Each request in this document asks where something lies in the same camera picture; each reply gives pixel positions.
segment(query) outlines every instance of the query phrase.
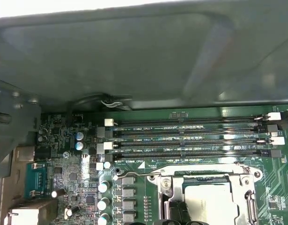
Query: dimm slot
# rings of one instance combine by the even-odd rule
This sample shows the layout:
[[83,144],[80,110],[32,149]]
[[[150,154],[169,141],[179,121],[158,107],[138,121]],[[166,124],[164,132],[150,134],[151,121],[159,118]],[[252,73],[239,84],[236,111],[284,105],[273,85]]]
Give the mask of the dimm slot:
[[257,133],[253,128],[222,128],[222,129],[203,129],[203,130],[140,130],[140,131],[118,131],[118,136],[130,136],[130,135],[166,135],[166,134],[229,134],[234,132],[243,132],[243,133]]
[[155,136],[161,136],[165,135],[167,137],[177,137],[177,136],[192,136],[192,135],[252,135],[252,134],[258,134],[258,132],[255,131],[239,131],[239,132],[207,132],[207,133],[202,133],[202,132],[170,132],[170,133],[165,133],[165,132],[159,132],[156,134],[150,134],[150,135],[119,135],[116,138],[152,138]]
[[217,129],[254,129],[259,126],[260,123],[247,123],[247,122],[238,122],[238,123],[209,123],[209,124],[197,124],[197,123],[188,123],[188,124],[167,124],[161,125],[157,122],[153,125],[139,124],[134,126],[117,126],[117,127],[107,127],[106,130],[115,131],[115,132],[168,132],[168,131],[203,131],[203,130],[217,130]]
[[147,145],[163,145],[172,146],[177,144],[240,144],[240,143],[257,143],[253,139],[217,139],[217,140],[188,140],[188,141],[150,141],[150,142],[121,142],[119,146],[147,146]]
[[208,154],[208,155],[217,155],[217,154],[223,154],[223,155],[228,155],[228,154],[244,154],[244,153],[255,153],[255,150],[233,150],[233,151],[176,151],[176,152],[134,152],[134,153],[122,153],[121,157],[122,158],[130,158],[130,157],[154,157],[154,156],[196,156],[196,155],[203,155],[203,154]]
[[123,120],[119,121],[120,126],[130,126],[135,124],[155,125],[170,123],[229,123],[229,122],[255,122],[254,117],[212,117],[199,119],[164,119],[164,120]]
[[251,152],[200,152],[197,154],[191,154],[191,155],[181,155],[181,154],[170,154],[164,155],[153,155],[153,156],[123,156],[123,155],[116,155],[115,160],[138,160],[139,158],[141,160],[151,160],[153,159],[161,159],[161,160],[167,160],[167,159],[192,159],[192,158],[218,158],[218,157],[259,157],[262,156],[262,153],[260,151],[251,151]]

